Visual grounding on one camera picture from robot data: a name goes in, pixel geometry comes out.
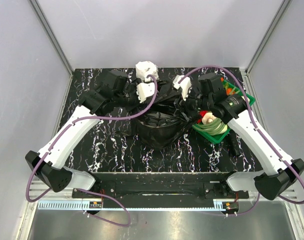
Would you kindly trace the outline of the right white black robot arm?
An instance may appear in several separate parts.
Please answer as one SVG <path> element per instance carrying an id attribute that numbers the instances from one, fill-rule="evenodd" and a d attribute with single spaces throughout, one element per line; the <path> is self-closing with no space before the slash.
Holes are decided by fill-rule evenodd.
<path id="1" fill-rule="evenodd" d="M 231 198 L 238 191 L 255 191 L 268 200 L 285 199 L 282 193 L 296 181 L 301 182 L 304 161 L 293 159 L 269 136 L 255 118 L 250 98 L 241 86 L 226 93 L 221 77 L 215 73 L 199 78 L 200 91 L 191 97 L 193 85 L 188 75 L 180 76 L 173 87 L 181 90 L 188 110 L 210 111 L 234 131 L 250 148 L 262 167 L 258 172 L 234 172 L 219 186 L 220 194 Z"/>

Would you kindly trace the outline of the black plastic trash bag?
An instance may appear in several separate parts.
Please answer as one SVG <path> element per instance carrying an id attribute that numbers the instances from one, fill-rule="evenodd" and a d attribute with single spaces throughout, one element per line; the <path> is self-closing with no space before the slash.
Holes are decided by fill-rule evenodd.
<path id="1" fill-rule="evenodd" d="M 130 120 L 130 127 L 116 132 L 118 137 L 138 138 L 155 150 L 163 149 L 182 137 L 199 118 L 195 109 L 188 108 L 180 91 L 172 82 L 158 81 L 158 94 L 152 107 L 143 115 Z"/>

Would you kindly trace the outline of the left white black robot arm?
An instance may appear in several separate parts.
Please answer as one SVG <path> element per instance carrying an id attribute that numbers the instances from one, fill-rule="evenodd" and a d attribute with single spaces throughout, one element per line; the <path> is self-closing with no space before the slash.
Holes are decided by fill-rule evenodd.
<path id="1" fill-rule="evenodd" d="M 99 195 L 101 186 L 89 172 L 66 167 L 65 162 L 96 125 L 103 121 L 125 121 L 143 115 L 149 107 L 134 115 L 110 116 L 115 108 L 135 109 L 155 99 L 156 78 L 141 76 L 129 81 L 128 76 L 118 70 L 107 73 L 103 82 L 81 94 L 78 104 L 68 121 L 57 134 L 39 151 L 29 151 L 25 160 L 32 170 L 32 180 L 37 177 L 48 189 L 58 193 L 65 188 L 82 189 L 90 198 Z"/>

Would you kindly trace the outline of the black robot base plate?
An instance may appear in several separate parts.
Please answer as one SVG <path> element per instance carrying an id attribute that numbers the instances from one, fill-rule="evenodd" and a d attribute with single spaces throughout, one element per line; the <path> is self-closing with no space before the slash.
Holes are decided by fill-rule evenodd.
<path id="1" fill-rule="evenodd" d="M 215 201 L 246 200 L 224 184 L 226 173 L 96 173 L 91 192 L 119 200 L 128 210 L 216 208 Z"/>

